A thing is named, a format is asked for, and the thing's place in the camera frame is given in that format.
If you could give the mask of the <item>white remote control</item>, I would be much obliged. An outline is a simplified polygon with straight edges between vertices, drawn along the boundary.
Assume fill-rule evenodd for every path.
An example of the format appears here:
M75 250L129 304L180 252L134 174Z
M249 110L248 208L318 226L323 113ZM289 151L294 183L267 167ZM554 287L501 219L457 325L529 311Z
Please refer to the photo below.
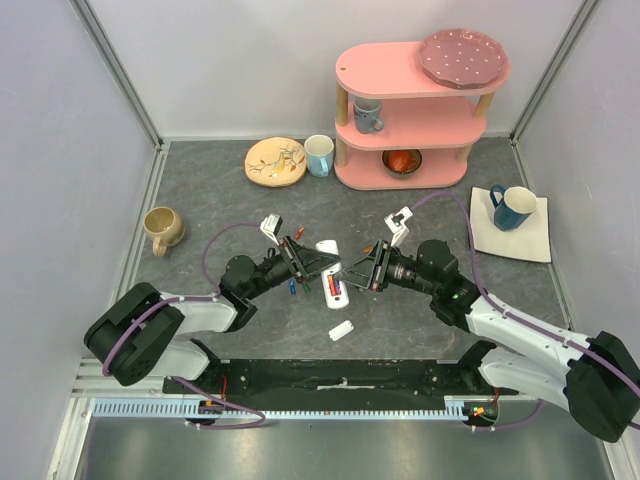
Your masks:
M339 254L338 245L335 240L322 240L316 244L316 248L320 251ZM328 273L324 273L321 277L322 288L325 296L326 305L331 310L339 310L349 305L349 296L348 296L346 285L343 281L337 278L337 273L341 270L341 267L342 265L340 263L339 268L334 267L330 269ZM327 281L328 275L332 275L333 278L335 278L336 280L339 280L340 286L341 286L341 295L331 296L328 281Z

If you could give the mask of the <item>white battery cover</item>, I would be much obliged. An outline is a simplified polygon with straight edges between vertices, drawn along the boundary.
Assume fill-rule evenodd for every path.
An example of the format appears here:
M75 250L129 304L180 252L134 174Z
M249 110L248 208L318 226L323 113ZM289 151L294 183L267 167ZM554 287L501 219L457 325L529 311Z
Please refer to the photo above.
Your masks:
M340 323L339 325L337 325L336 327L332 328L328 332L328 335L332 341L337 342L340 339L342 339L344 336L351 333L353 330L354 330L353 323L349 320L346 320Z

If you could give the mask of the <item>red yellow battery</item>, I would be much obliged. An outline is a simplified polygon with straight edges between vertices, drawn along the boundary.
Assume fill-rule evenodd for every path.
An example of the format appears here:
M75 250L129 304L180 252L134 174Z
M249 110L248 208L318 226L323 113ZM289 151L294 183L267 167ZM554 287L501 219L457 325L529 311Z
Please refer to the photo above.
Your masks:
M338 295L338 291L336 289L333 276L332 275L328 275L327 281L328 281L328 285L329 285L331 296L337 296Z

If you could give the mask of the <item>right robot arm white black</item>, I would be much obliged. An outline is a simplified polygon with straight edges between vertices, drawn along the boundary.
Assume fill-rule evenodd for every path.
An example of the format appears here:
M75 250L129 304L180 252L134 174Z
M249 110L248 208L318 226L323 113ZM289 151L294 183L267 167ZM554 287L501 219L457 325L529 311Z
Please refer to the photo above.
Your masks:
M639 412L639 367L624 343L602 331L589 337L525 314L459 272L440 240L405 256L386 241L338 278L362 289L396 285L430 296L443 323L490 340L481 359L458 368L458 381L477 394L490 385L552 403L596 438L617 442Z

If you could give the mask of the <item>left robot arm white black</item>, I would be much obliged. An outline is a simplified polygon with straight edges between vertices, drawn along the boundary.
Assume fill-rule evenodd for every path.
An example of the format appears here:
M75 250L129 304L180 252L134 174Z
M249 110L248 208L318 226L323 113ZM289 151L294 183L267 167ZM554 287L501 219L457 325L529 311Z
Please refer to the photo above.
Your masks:
M318 250L285 236L261 263L232 257L209 295L171 295L140 282L89 327L84 345L102 363L103 374L122 386L154 370L168 375L180 367L190 387L208 393L218 385L218 367L204 348L177 346L174 339L200 331L236 332L257 312L253 299L290 280L305 284L322 277L340 261L335 247Z

